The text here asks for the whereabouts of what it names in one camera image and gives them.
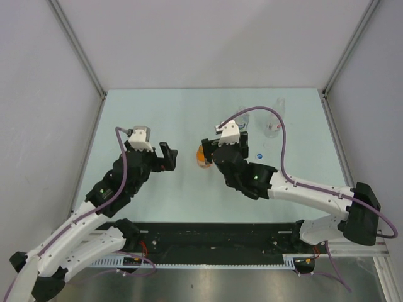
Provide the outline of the small orange juice bottle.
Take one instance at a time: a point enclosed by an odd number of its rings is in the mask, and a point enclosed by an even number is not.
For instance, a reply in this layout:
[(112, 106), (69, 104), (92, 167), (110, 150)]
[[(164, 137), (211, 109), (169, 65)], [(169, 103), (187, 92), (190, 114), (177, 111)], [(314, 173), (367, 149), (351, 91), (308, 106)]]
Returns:
[(198, 150), (196, 152), (196, 161), (197, 161), (198, 166), (202, 169), (207, 169), (212, 166), (212, 164), (205, 162), (205, 156), (204, 156), (202, 145), (200, 145), (198, 147)]

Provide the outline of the blue labeled water bottle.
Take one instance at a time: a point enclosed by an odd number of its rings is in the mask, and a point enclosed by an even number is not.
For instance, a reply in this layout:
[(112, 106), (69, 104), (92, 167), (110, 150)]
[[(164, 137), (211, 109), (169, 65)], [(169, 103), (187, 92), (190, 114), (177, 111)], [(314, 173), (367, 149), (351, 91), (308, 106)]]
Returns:
[(240, 132), (247, 131), (247, 127), (249, 124), (249, 112), (237, 116), (234, 120)]

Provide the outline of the clear unlabeled plastic bottle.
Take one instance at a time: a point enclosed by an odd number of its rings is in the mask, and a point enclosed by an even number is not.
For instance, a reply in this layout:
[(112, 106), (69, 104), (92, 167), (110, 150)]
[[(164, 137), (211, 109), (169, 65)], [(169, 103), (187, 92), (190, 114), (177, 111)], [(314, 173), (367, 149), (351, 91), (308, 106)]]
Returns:
[[(272, 110), (276, 111), (281, 118), (285, 115), (285, 98), (280, 97), (276, 100), (275, 104), (271, 107)], [(282, 125), (280, 120), (274, 113), (270, 113), (265, 126), (265, 136), (268, 138), (275, 138), (281, 131)]]

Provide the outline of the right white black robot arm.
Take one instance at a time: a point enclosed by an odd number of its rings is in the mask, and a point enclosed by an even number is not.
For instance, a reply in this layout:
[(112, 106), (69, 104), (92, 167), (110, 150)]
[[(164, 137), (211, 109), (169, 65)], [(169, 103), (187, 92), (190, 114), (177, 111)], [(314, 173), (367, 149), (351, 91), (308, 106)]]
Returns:
[(205, 162), (215, 164), (225, 184), (248, 198), (292, 201), (326, 212), (325, 217), (296, 222), (290, 237), (295, 251), (306, 252), (313, 245), (341, 237), (359, 245), (375, 245), (381, 207), (369, 185), (357, 182), (355, 187), (320, 187), (285, 177), (272, 166), (246, 160), (247, 138), (243, 132), (239, 142), (232, 145), (203, 139)]

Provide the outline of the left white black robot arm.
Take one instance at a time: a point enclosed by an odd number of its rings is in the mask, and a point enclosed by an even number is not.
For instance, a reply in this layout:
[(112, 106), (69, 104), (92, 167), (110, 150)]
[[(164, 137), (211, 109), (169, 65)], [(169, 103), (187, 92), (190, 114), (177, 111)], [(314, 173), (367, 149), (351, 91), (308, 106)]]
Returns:
[(16, 252), (10, 263), (18, 273), (5, 301), (49, 301), (80, 271), (114, 252), (132, 252), (139, 246), (140, 230), (128, 219), (117, 220), (98, 237), (84, 243), (97, 229), (137, 194), (152, 172), (173, 171), (178, 151), (161, 142), (155, 150), (136, 150), (120, 143), (121, 155), (102, 180), (87, 193), (78, 210), (44, 243), (25, 253)]

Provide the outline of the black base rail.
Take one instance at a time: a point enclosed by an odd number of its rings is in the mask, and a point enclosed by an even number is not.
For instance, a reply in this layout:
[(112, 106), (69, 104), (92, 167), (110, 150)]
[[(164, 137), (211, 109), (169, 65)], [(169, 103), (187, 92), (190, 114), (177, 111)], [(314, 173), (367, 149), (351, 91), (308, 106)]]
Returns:
[(313, 254), (319, 249), (297, 238), (295, 223), (139, 223), (138, 246), (148, 256), (170, 248), (247, 248), (271, 254)]

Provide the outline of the left aluminium frame post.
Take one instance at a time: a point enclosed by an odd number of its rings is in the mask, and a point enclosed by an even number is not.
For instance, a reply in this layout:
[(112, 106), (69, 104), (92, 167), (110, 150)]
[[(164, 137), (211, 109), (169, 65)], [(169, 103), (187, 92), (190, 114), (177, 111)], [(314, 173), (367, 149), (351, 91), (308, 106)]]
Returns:
[(72, 25), (69, 21), (67, 15), (65, 14), (62, 6), (60, 5), (59, 1), (57, 0), (46, 0), (46, 3), (49, 5), (52, 13), (56, 21), (58, 22), (62, 32), (64, 33), (67, 41), (69, 42), (73, 52), (75, 53), (79, 63), (81, 64), (82, 68), (84, 69), (86, 75), (88, 76), (92, 86), (94, 87), (95, 91), (97, 92), (98, 96), (101, 99), (104, 99), (106, 96), (106, 92), (103, 89), (98, 76), (96, 75), (88, 56), (86, 55)]

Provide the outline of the aluminium frame post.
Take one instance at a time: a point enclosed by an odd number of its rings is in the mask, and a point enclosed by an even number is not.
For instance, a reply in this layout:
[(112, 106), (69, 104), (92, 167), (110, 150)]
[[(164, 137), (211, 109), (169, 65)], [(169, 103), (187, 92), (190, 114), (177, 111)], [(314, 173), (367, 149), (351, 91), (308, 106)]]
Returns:
[(369, 26), (372, 18), (380, 7), (382, 1), (381, 0), (371, 0), (368, 3), (363, 15), (361, 16), (356, 28), (353, 31), (352, 36), (348, 40), (346, 47), (344, 48), (341, 57), (339, 58), (335, 68), (333, 69), (331, 75), (329, 76), (326, 84), (322, 88), (321, 92), (323, 96), (327, 96), (330, 92), (342, 71), (346, 67), (349, 59), (351, 58), (355, 48), (358, 46), (361, 38), (364, 35), (365, 30)]
[(98, 76), (96, 75), (88, 56), (86, 55), (72, 25), (69, 21), (67, 15), (65, 14), (62, 6), (60, 5), (59, 1), (57, 0), (46, 0), (46, 3), (49, 5), (52, 13), (56, 21), (58, 22), (62, 32), (64, 33), (67, 41), (69, 42), (73, 52), (75, 53), (79, 63), (81, 64), (82, 68), (84, 69), (86, 75), (88, 76), (92, 86), (94, 87), (95, 91), (97, 92), (98, 96), (101, 99), (104, 99), (106, 96), (106, 92), (103, 89)]

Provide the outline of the right aluminium frame post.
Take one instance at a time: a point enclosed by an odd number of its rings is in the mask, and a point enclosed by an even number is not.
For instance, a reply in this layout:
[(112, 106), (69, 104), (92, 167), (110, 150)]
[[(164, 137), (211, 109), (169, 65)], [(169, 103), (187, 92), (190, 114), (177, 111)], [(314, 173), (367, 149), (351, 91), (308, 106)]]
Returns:
[(355, 48), (358, 46), (361, 38), (364, 35), (365, 30), (369, 26), (372, 18), (380, 7), (382, 1), (381, 0), (371, 0), (368, 3), (363, 15), (361, 16), (356, 28), (353, 31), (352, 36), (348, 40), (346, 47), (344, 48), (341, 57), (339, 58), (335, 68), (333, 69), (331, 75), (329, 76), (326, 84), (322, 88), (321, 92), (323, 96), (327, 96), (330, 92), (342, 71), (346, 67), (349, 59), (351, 58)]

